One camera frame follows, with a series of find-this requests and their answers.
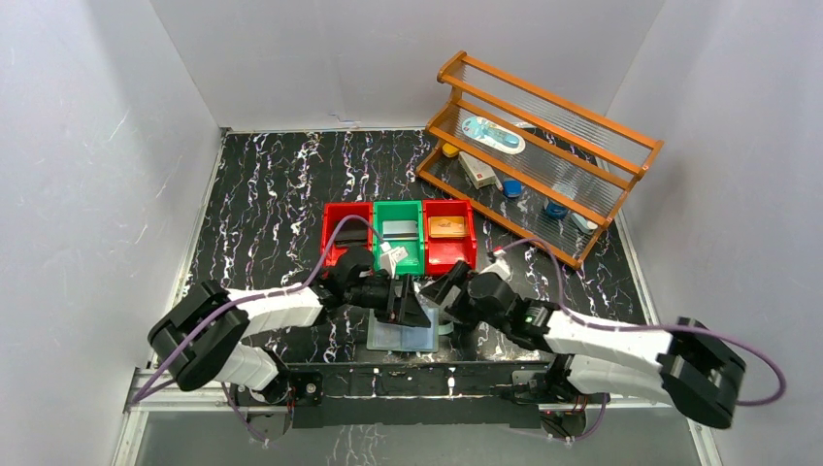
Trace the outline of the green card holder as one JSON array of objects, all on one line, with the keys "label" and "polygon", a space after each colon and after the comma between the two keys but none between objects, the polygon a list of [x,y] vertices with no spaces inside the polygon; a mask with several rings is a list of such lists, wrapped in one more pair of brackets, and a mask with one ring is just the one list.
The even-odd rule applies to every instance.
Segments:
[{"label": "green card holder", "polygon": [[429,317],[429,327],[410,327],[384,323],[377,320],[370,311],[366,348],[368,350],[394,352],[436,352],[441,336],[454,330],[454,322],[440,318],[438,309],[425,308]]}]

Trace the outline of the red bin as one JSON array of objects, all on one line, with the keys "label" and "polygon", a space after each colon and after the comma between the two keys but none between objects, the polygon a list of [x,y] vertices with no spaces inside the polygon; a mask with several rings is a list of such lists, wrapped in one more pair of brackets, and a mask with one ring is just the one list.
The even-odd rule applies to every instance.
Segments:
[{"label": "red bin", "polygon": [[350,247],[359,246],[367,250],[373,248],[373,232],[369,226],[357,219],[345,221],[338,234],[336,236],[333,235],[338,224],[346,216],[359,216],[371,223],[373,211],[372,202],[338,202],[325,204],[322,218],[321,250],[325,251],[328,245],[331,246],[324,260],[326,267],[333,266],[338,258]]},{"label": "red bin", "polygon": [[458,261],[477,263],[474,211],[468,200],[424,200],[425,274],[446,274]]}]

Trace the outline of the white VIP card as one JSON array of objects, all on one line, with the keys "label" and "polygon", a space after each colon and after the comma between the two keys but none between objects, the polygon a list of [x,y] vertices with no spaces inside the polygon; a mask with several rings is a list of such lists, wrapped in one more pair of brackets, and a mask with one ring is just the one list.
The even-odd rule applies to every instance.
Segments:
[{"label": "white VIP card", "polygon": [[415,241],[419,237],[416,220],[390,219],[381,223],[381,235],[385,240]]}]

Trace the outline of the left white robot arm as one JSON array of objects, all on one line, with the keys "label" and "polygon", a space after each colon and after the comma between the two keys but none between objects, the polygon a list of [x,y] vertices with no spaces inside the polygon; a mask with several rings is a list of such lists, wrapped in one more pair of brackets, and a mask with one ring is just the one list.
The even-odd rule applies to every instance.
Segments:
[{"label": "left white robot arm", "polygon": [[258,392],[278,390],[287,368],[272,352],[243,340],[286,327],[313,327],[333,319],[345,306],[366,309],[386,324],[426,328],[410,275],[396,267],[403,247],[380,246],[374,256],[363,247],[346,250],[330,267],[303,283],[266,290],[229,290],[215,281],[198,284],[148,333],[161,368],[183,391],[209,382],[241,385]]}]

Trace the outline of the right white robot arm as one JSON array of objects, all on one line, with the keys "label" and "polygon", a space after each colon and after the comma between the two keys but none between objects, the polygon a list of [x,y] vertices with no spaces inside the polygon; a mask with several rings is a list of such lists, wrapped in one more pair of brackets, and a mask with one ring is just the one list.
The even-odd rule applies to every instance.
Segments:
[{"label": "right white robot arm", "polygon": [[620,394],[668,404],[702,425],[731,427],[746,364],[698,320],[654,329],[584,316],[519,295],[509,276],[498,263],[476,272],[459,261],[421,293],[463,325],[484,322],[525,350],[552,354],[544,379],[557,398]]}]

